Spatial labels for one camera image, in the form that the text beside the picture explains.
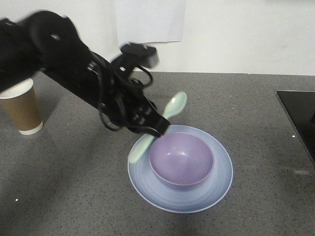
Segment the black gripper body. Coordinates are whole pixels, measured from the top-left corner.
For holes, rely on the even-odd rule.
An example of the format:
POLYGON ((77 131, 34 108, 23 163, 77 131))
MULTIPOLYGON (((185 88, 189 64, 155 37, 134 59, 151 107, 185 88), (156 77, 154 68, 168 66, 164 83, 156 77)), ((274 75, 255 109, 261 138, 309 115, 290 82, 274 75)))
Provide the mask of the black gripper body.
POLYGON ((89 104, 98 109, 104 126, 112 131, 128 126, 143 126, 156 106, 144 95, 144 88, 153 82, 148 68, 138 65, 134 56, 121 53, 112 62, 93 53, 83 88, 89 104))

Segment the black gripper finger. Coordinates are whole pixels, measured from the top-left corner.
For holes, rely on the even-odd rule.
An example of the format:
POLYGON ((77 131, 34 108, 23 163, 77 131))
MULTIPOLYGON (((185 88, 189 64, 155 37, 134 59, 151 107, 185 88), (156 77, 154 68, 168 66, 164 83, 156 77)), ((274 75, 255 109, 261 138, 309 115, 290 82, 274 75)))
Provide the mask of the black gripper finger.
POLYGON ((151 114, 145 120, 145 127, 154 129, 162 135, 167 131, 169 126, 170 122, 160 114, 151 114))
POLYGON ((128 126, 127 127, 129 131, 137 134, 149 134, 154 137, 160 137, 162 134, 158 131, 151 129, 149 127, 143 127, 143 126, 128 126))

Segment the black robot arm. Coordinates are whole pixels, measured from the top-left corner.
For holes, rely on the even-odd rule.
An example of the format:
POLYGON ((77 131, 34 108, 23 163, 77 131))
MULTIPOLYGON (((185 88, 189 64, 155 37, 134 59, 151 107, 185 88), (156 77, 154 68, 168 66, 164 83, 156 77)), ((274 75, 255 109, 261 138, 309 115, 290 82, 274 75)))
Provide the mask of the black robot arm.
POLYGON ((127 43, 112 62, 92 52, 80 39, 68 17, 38 11, 12 22, 0 21, 0 89, 4 91, 38 71, 91 106, 107 128, 126 127, 134 133, 163 135, 169 121, 143 93, 146 85, 131 75, 158 62, 154 47, 127 43))

